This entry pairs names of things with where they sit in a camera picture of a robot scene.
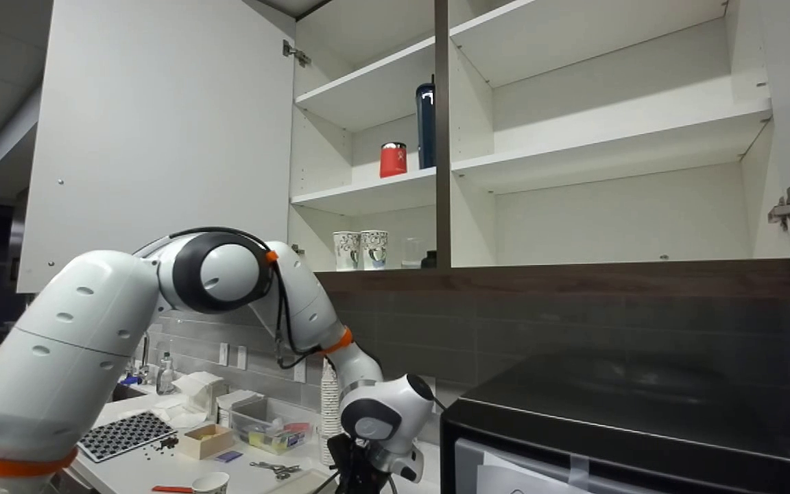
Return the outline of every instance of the microwave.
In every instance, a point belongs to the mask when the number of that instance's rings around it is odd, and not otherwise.
[[[707,368],[541,354],[443,412],[441,491],[790,494],[790,453],[773,437]]]

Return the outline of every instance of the small container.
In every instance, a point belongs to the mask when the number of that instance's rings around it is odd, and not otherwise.
[[[176,368],[170,351],[164,351],[157,372],[157,394],[173,394],[173,393],[176,393]]]
[[[309,423],[287,423],[272,416],[250,416],[231,412],[231,430],[250,448],[283,456],[286,449],[301,443],[309,437]]]
[[[176,453],[187,459],[207,459],[233,448],[233,434],[223,424],[201,424],[177,437]]]
[[[265,413],[265,397],[251,390],[233,390],[228,394],[220,394],[216,406],[220,406],[220,424],[224,428],[233,428],[233,409],[254,416]]]
[[[360,232],[360,266],[361,272],[380,272],[387,268],[387,231],[361,231]]]
[[[405,146],[388,140],[378,148],[378,174],[401,174],[405,172]]]
[[[360,268],[360,231],[335,231],[335,262],[338,272]]]

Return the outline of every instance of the black wire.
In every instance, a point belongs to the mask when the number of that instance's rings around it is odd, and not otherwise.
[[[287,351],[297,354],[297,360],[290,360],[290,362],[277,360],[277,364],[279,364],[283,369],[290,369],[290,368],[297,368],[299,362],[305,362],[309,354],[316,354],[317,345],[309,349],[309,351],[299,351],[299,349],[292,345],[290,305],[287,305],[287,290],[286,290],[286,282],[283,282],[279,262],[275,262],[275,275],[277,275],[277,290],[279,290],[279,305],[277,305],[277,345],[283,343],[283,332],[286,332]]]
[[[331,471],[312,494],[324,491],[340,471]]]
[[[434,402],[441,409],[441,412],[447,412],[447,406],[434,394]]]

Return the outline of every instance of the shelf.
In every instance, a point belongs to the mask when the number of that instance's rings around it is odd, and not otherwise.
[[[416,110],[413,91],[434,74],[434,37],[380,58],[328,84],[306,91],[297,104],[345,131],[361,131]]]
[[[301,48],[324,48],[360,67],[434,33],[428,0],[338,0],[297,25]]]
[[[500,88],[718,17],[722,0],[512,0],[449,37]]]
[[[312,194],[290,196],[292,205],[331,210],[343,217],[369,217],[402,209],[424,209],[436,202],[436,170],[387,174],[364,187],[335,187]]]
[[[452,297],[707,297],[790,298],[790,261],[672,261],[591,266],[493,266],[412,272],[317,272],[331,297],[412,292]]]
[[[591,140],[582,146],[537,146],[454,161],[452,172],[472,177],[487,192],[522,192],[608,181],[626,174],[670,172],[686,168],[733,163],[764,125],[764,104],[712,120],[693,120],[659,131]]]

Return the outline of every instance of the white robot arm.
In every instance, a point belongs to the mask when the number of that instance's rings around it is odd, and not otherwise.
[[[384,382],[287,244],[202,227],[136,254],[84,251],[35,297],[0,345],[0,478],[47,474],[73,459],[157,312],[244,305],[292,360],[324,354],[338,369],[349,439],[331,442],[331,456],[357,491],[380,489],[391,471],[423,474],[413,437],[434,406],[428,384]]]

